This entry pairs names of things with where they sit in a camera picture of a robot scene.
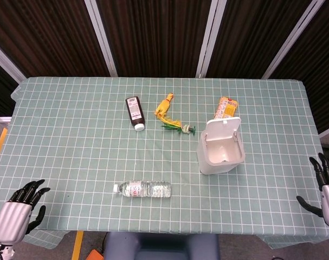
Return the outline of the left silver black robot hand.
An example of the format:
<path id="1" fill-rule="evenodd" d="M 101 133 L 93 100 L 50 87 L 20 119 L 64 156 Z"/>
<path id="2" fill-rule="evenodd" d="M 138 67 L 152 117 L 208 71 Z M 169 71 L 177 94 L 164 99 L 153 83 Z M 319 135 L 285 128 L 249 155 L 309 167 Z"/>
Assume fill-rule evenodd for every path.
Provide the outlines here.
<path id="1" fill-rule="evenodd" d="M 40 207 L 36 219 L 30 219 L 41 197 L 50 191 L 49 187 L 39 189 L 44 182 L 41 179 L 27 183 L 5 202 L 0 211 L 0 244 L 15 245 L 42 223 L 46 213 L 44 205 Z"/>

